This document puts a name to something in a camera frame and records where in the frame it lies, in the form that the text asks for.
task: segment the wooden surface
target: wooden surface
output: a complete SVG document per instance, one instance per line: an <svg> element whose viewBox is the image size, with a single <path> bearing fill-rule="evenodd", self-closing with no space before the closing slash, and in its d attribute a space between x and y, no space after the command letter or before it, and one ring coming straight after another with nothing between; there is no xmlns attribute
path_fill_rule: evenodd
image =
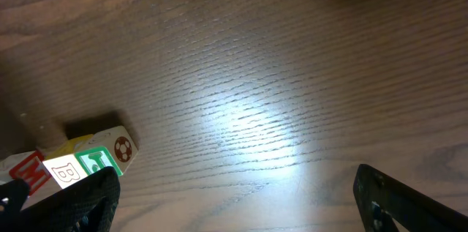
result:
<svg viewBox="0 0 468 232"><path fill-rule="evenodd" d="M62 123L125 115L140 153L112 231L362 231L363 162L468 214L467 13L468 0L0 0L1 98L45 151Z"/></svg>

